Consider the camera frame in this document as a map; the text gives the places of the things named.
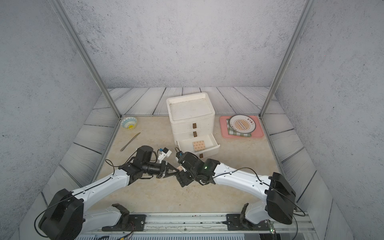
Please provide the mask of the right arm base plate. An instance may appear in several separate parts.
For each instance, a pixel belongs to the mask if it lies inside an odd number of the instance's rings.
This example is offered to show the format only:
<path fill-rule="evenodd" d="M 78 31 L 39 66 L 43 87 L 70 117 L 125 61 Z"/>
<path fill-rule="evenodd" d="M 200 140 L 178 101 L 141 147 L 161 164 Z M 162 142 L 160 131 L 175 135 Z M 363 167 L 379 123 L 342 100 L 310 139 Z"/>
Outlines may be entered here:
<path fill-rule="evenodd" d="M 227 225 L 228 231 L 269 231 L 269 222 L 261 221 L 258 224 L 253 224 L 241 214 L 227 214 L 226 221 L 223 224 Z"/>

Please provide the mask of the white three-drawer cabinet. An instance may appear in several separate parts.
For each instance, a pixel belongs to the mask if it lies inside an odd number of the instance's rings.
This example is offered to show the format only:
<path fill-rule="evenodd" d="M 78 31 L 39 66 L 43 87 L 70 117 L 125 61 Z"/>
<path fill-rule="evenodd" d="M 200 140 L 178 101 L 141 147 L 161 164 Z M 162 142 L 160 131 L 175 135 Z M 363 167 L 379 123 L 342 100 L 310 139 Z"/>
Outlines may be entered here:
<path fill-rule="evenodd" d="M 187 119 L 215 118 L 216 112 L 209 95 L 205 92 L 167 99 L 170 122 L 177 123 Z"/>

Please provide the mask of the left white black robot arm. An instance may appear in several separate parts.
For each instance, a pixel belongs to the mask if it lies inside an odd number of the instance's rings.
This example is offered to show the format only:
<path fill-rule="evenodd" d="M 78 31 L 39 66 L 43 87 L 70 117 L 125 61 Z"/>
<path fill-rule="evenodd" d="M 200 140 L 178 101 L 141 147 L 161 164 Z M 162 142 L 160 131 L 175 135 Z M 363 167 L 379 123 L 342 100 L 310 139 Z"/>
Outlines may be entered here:
<path fill-rule="evenodd" d="M 134 232 L 139 224 L 130 216 L 130 211 L 120 204 L 113 204 L 105 210 L 90 211 L 90 207 L 113 192 L 143 179 L 173 177 L 179 170 L 164 161 L 170 150 L 158 155 L 150 146 L 139 147 L 120 166 L 113 166 L 108 176 L 79 189 L 58 191 L 46 210 L 34 221 L 38 235 L 50 240 L 74 240 L 78 235 L 96 229 L 103 231 Z"/>

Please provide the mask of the blue sticky note pad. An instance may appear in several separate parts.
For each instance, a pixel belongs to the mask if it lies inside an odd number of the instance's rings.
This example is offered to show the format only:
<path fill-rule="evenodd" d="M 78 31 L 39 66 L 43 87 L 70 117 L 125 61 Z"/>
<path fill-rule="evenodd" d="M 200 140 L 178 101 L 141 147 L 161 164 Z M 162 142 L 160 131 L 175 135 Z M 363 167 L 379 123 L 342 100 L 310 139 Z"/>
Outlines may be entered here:
<path fill-rule="evenodd" d="M 195 141 L 193 142 L 193 148 L 195 152 L 204 151 L 206 149 L 205 141 Z"/>

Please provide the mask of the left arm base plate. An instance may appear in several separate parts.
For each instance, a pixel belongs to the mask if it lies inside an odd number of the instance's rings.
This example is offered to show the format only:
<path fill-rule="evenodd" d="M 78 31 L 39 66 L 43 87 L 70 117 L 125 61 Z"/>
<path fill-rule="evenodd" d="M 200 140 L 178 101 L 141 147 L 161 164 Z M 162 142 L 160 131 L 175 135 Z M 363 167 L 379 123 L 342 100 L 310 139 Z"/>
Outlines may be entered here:
<path fill-rule="evenodd" d="M 122 214 L 113 226 L 103 227 L 103 232 L 142 232 L 144 230 L 146 215 Z"/>

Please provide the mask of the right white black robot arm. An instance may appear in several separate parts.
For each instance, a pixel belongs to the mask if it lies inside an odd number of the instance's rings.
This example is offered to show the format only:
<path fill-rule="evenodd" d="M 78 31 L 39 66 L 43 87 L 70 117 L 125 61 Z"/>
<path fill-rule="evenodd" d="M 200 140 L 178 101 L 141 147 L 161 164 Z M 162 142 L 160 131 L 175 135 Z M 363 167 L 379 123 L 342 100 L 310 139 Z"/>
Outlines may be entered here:
<path fill-rule="evenodd" d="M 198 182 L 202 186 L 224 185 L 244 191 L 260 201 L 244 205 L 243 221 L 256 225 L 273 219 L 281 224 L 292 224 L 297 207 L 296 192 L 282 174 L 274 172 L 272 176 L 261 176 L 248 167 L 234 169 L 217 160 L 202 161 L 190 152 L 177 152 L 176 158 L 183 168 L 177 174 L 182 187 Z"/>

